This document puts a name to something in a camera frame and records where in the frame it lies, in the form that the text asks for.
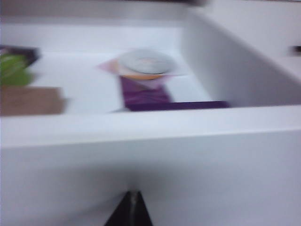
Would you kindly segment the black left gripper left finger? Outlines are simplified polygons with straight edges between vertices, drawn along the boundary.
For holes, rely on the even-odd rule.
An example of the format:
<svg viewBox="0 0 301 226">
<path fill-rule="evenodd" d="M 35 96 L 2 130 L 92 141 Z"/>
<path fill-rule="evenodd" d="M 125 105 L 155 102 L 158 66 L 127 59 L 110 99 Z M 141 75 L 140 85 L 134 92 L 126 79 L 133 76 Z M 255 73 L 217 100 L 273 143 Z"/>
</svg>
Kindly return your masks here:
<svg viewBox="0 0 301 226">
<path fill-rule="evenodd" d="M 131 192 L 126 192 L 105 226 L 130 226 L 131 225 Z"/>
</svg>

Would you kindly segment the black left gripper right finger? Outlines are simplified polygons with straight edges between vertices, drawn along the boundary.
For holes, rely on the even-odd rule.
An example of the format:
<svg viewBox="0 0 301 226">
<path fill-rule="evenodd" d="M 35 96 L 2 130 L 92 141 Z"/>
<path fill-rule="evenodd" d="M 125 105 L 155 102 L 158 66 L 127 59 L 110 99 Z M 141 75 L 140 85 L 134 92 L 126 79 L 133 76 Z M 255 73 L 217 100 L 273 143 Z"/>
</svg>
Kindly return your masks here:
<svg viewBox="0 0 301 226">
<path fill-rule="evenodd" d="M 141 192 L 137 192 L 135 196 L 134 225 L 153 226 Z"/>
</svg>

